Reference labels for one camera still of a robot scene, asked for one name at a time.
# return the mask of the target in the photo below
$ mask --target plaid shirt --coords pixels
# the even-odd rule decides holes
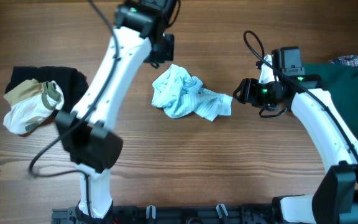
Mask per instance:
[[[348,65],[358,68],[358,55],[347,55],[330,60],[329,62],[339,65]]]

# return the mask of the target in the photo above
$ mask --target cable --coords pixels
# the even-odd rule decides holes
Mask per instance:
[[[114,72],[116,70],[117,67],[117,61],[120,60],[119,58],[119,43],[118,43],[118,39],[114,33],[114,29],[112,28],[111,24],[108,22],[108,20],[106,19],[106,17],[103,15],[103,13],[96,7],[96,5],[93,3],[92,0],[88,0],[88,2],[91,4],[92,8],[98,13],[99,17],[103,20],[103,22],[107,25],[108,29],[110,30],[112,37],[114,39],[114,45],[115,45],[115,49],[116,52],[113,56],[114,58],[114,62],[112,64],[112,67],[110,69],[109,75],[106,79],[106,81],[103,83],[103,86],[101,87],[99,93],[96,95],[94,101],[92,102],[92,104],[89,106],[88,111],[84,114],[84,116],[75,124],[73,125],[68,131],[66,131],[65,133],[63,133],[62,135],[60,135],[59,137],[57,137],[55,140],[53,140],[50,144],[48,144],[44,149],[42,149],[40,152],[37,153],[37,155],[35,155],[35,157],[31,160],[30,164],[29,164],[29,174],[33,177],[56,177],[59,175],[65,175],[65,174],[72,174],[75,172],[79,172],[84,174],[84,178],[85,178],[85,188],[86,188],[86,204],[88,207],[88,215],[89,215],[89,219],[91,221],[93,221],[92,219],[92,214],[91,214],[91,209],[90,209],[90,193],[89,193],[89,175],[85,172],[83,172],[82,170],[68,170],[68,171],[63,171],[63,172],[57,172],[54,174],[40,174],[38,172],[34,172],[33,168],[34,168],[34,164],[37,162],[37,160],[44,154],[46,153],[54,144],[56,144],[57,142],[61,141],[62,139],[66,138],[69,134],[71,134],[76,128],[78,128],[86,119],[87,117],[93,112],[93,110],[96,108],[96,105],[98,103],[98,101],[100,100],[100,98],[102,97],[105,89],[107,88],[107,85],[109,83],[109,81],[112,79],[112,76],[114,75]]]
[[[181,5],[181,0],[178,0],[178,10],[177,10],[177,13],[176,13],[175,17],[173,18],[172,22],[167,26],[167,29],[168,29],[169,27],[171,27],[171,26],[175,23],[175,21],[177,20],[178,15],[179,15],[180,5]]]
[[[259,37],[256,36],[256,34],[254,34],[253,32],[252,32],[251,34],[255,37],[255,39],[256,39],[256,40],[258,41],[258,43],[259,43],[260,50],[262,51],[262,58],[265,58],[264,45],[263,45],[262,42],[260,41]],[[256,62],[256,69],[261,70],[263,64],[264,64],[264,63],[263,63],[261,60],[259,60],[258,62]]]
[[[302,91],[304,91],[305,93],[309,94],[314,100],[316,100],[325,110],[325,112],[327,112],[327,114],[331,117],[332,121],[334,121],[336,127],[338,128],[339,132],[342,134],[343,138],[345,139],[346,144],[349,146],[349,150],[352,152],[354,158],[356,159],[357,165],[358,165],[358,154],[356,152],[356,149],[354,148],[354,145],[351,143],[351,140],[349,139],[349,137],[347,136],[347,134],[345,133],[345,131],[343,130],[342,126],[339,124],[338,120],[335,118],[335,116],[332,114],[332,112],[329,110],[329,108],[314,94],[312,94],[312,92],[310,92],[308,89],[306,89],[305,87],[303,87],[301,84],[299,84],[298,82],[293,81],[292,79],[290,79],[286,74],[282,73],[281,71],[277,70],[276,68],[274,68],[271,64],[269,64],[266,60],[264,60],[248,43],[247,34],[252,34],[257,40],[258,43],[261,45],[262,49],[263,49],[263,45],[261,43],[261,41],[259,40],[258,36],[256,36],[256,34],[254,32],[252,32],[251,30],[247,30],[244,32],[244,42],[246,43],[246,46],[249,48],[249,50],[259,59],[261,60],[264,64],[266,64],[266,66],[268,66],[269,68],[271,68],[281,80],[285,80],[286,82],[290,82],[291,84],[295,85],[296,87],[298,87],[299,89],[301,89]]]

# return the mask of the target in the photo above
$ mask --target wood grain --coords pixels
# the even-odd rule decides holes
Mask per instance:
[[[15,65],[75,67],[91,82],[109,32],[83,1],[0,0],[0,223],[50,223],[52,208],[79,200],[77,175],[31,179],[32,157],[57,136],[54,124],[23,138],[2,125],[2,98]],[[98,2],[113,19],[119,1]],[[175,34],[175,64],[211,90],[231,94],[259,76],[242,40],[259,35],[270,52],[299,45],[304,62],[358,54],[358,1],[183,1]],[[324,170],[301,123],[289,114],[261,119],[233,102],[232,116],[213,123],[189,115],[170,119],[151,106],[152,82],[168,67],[143,65],[119,113],[124,149],[111,172],[116,205],[184,206],[268,202],[312,194]],[[39,162],[42,172],[71,169],[61,144]]]

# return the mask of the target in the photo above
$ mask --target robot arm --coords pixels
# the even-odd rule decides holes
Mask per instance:
[[[289,79],[299,82],[322,101],[338,121],[358,155],[358,140],[351,133],[335,106],[331,95],[323,90],[318,75],[305,75],[298,47],[274,50],[273,67],[286,73]],[[326,176],[314,195],[274,198],[282,222],[290,223],[358,223],[358,164],[350,146],[339,131],[333,118],[310,94],[292,87],[291,83],[258,82],[245,79],[234,92],[240,103],[251,103],[263,110],[277,110],[284,103],[302,122],[313,140],[324,164]]]
[[[82,220],[92,223],[87,218],[91,215],[91,218],[103,223],[112,223],[109,169],[122,149],[122,139],[113,133],[117,114],[142,63],[171,60],[173,36],[164,34],[164,31],[169,26],[176,2],[126,1],[120,5],[116,9],[115,37],[110,39],[94,80],[71,113],[61,111],[55,119],[59,134],[64,135],[87,116],[76,131],[62,139],[63,148],[70,153],[70,160],[76,163],[76,169],[88,175],[87,185],[84,174],[80,174],[81,201],[76,213],[83,217]],[[114,56],[116,50],[119,51],[118,58]],[[96,106],[89,114],[96,100]]]

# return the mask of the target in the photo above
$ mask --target light blue cloth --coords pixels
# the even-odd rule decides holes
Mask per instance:
[[[195,112],[213,121],[218,115],[231,115],[232,97],[202,88],[203,82],[186,69],[171,67],[153,82],[152,105],[163,108],[170,118],[180,118]]]

